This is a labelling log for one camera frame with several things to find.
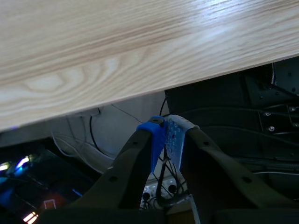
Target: light wood tabletop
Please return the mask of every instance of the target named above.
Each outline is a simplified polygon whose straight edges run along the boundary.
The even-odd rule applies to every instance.
[[[299,54],[297,0],[1,0],[0,130]]]

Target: screw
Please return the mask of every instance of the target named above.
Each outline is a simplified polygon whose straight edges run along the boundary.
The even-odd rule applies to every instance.
[[[270,126],[270,127],[268,127],[268,130],[269,130],[270,132],[273,132],[273,131],[275,130],[275,127]]]
[[[293,112],[293,111],[296,110],[296,108],[295,108],[294,106],[290,106],[290,107],[289,107],[289,110],[290,110],[291,112]]]

